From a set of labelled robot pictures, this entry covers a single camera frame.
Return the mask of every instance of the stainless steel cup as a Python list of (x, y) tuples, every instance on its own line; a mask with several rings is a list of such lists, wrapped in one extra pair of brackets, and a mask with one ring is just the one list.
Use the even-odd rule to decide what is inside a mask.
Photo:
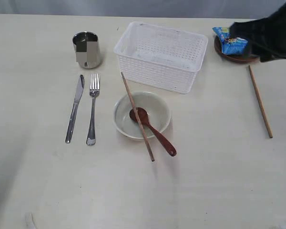
[(93, 32), (80, 32), (73, 39), (76, 62), (83, 68), (95, 68), (101, 63), (99, 39)]

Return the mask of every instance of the blue snack package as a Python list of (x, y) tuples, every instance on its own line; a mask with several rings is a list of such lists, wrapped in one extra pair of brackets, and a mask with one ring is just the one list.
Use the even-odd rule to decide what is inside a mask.
[(248, 41), (242, 38), (230, 39), (229, 28), (226, 27), (213, 27), (213, 31), (217, 34), (222, 53), (224, 55), (242, 55)]

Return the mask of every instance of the wooden chopstick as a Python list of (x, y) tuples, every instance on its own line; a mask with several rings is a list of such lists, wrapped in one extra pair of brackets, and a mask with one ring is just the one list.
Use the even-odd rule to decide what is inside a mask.
[(250, 75), (251, 75), (251, 80), (252, 80), (252, 83), (253, 83), (255, 94), (256, 94), (256, 97), (257, 97), (257, 100), (258, 100), (259, 107), (260, 107), (261, 112), (262, 112), (262, 116), (263, 116), (263, 119), (264, 119), (264, 122), (265, 122), (265, 125), (266, 125), (266, 128), (267, 128), (269, 137), (273, 138), (272, 131), (271, 131), (271, 128), (270, 128), (270, 124), (268, 122), (267, 115), (266, 115), (266, 112), (265, 112), (265, 109), (264, 109), (264, 106), (263, 106), (263, 102), (262, 102), (261, 96), (259, 94), (259, 90), (258, 90), (258, 87), (256, 85), (255, 78), (254, 78), (254, 75), (253, 75), (253, 72), (252, 72), (252, 69), (251, 69), (250, 65), (249, 65), (249, 72), (250, 72)]
[(141, 120), (140, 120), (140, 118), (139, 118), (137, 108), (135, 107), (135, 104), (134, 104), (134, 101), (133, 101), (133, 96), (132, 96), (132, 94), (130, 93), (128, 84), (127, 84), (126, 79), (125, 79), (125, 77), (124, 77), (124, 74), (123, 74), (122, 72), (121, 72), (121, 75), (122, 75), (122, 78), (123, 78), (123, 81), (124, 81), (124, 85), (125, 85), (125, 88), (126, 88), (126, 91), (127, 91), (127, 94), (128, 94), (129, 100), (130, 100), (130, 103), (132, 104), (135, 117), (136, 117), (136, 119), (137, 119), (137, 121), (138, 121), (139, 128), (140, 128), (141, 133), (142, 133), (142, 135), (143, 135), (143, 138), (144, 138), (145, 145), (146, 145), (146, 148), (147, 148), (147, 150), (148, 150), (149, 156), (151, 157), (151, 160), (154, 161), (152, 149), (151, 149), (151, 146), (149, 145), (149, 142), (148, 142), (148, 140), (147, 140), (147, 136), (146, 136), (146, 133), (145, 133), (145, 131), (144, 131), (143, 125), (142, 125), (142, 123), (141, 123)]

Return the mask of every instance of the butter knife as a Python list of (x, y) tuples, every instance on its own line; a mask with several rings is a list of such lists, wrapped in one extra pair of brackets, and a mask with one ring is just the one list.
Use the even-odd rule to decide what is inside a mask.
[(70, 121), (69, 121), (66, 141), (65, 141), (66, 143), (70, 143), (71, 139), (72, 139), (72, 134), (73, 134), (73, 128), (74, 128), (75, 119), (76, 119), (77, 108), (78, 108), (78, 105), (80, 104), (80, 100), (81, 100), (81, 97), (82, 97), (82, 92), (84, 90), (84, 86), (85, 86), (84, 76), (80, 75), (80, 78), (78, 79), (78, 83), (77, 83), (77, 87), (76, 87), (76, 93), (75, 93), (73, 108), (72, 108), (72, 112), (71, 112), (71, 117), (70, 117)]

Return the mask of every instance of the wooden spoon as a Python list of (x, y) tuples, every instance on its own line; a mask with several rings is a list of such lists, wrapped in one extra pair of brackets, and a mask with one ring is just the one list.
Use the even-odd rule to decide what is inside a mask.
[[(159, 142), (163, 145), (163, 147), (166, 149), (169, 155), (176, 156), (177, 152), (174, 146), (161, 133), (159, 133), (159, 131), (153, 128), (152, 125), (149, 123), (147, 112), (141, 107), (137, 107), (137, 111), (138, 111), (138, 115), (141, 120), (141, 123), (147, 126), (153, 132), (153, 134), (158, 138)], [(138, 122), (135, 117), (133, 109), (129, 112), (129, 117), (136, 123)]]

